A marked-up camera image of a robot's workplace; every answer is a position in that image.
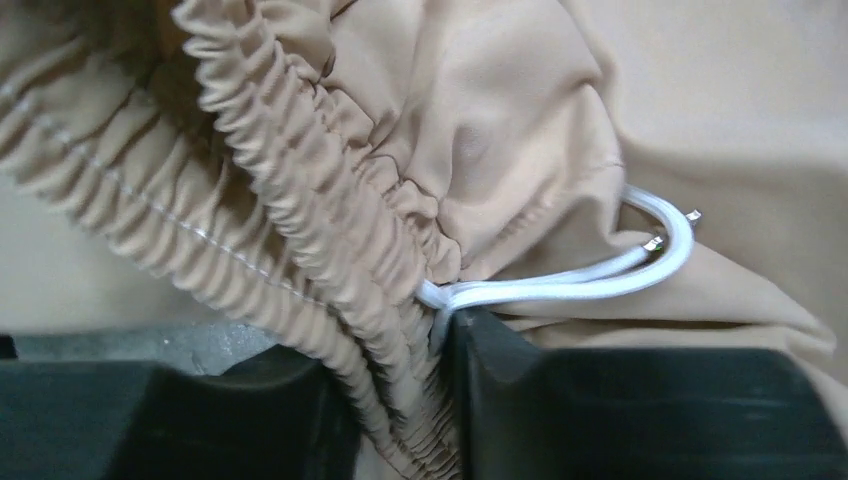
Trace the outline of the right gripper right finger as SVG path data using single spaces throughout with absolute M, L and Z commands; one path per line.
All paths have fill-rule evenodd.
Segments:
M 482 309 L 450 333 L 468 479 L 843 479 L 808 377 L 751 348 L 541 349 Z

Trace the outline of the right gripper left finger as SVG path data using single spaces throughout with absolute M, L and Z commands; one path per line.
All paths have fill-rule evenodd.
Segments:
M 351 479 L 359 447 L 332 376 L 282 346 L 190 375 L 23 361 L 1 340 L 5 479 Z

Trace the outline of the beige shorts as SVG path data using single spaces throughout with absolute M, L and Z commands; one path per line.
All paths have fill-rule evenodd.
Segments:
M 847 428 L 843 1 L 5 1 L 1 330 L 186 322 L 316 356 L 359 479 L 456 479 L 424 282 L 648 240 L 638 293 L 511 302 L 542 347 L 765 347 Z

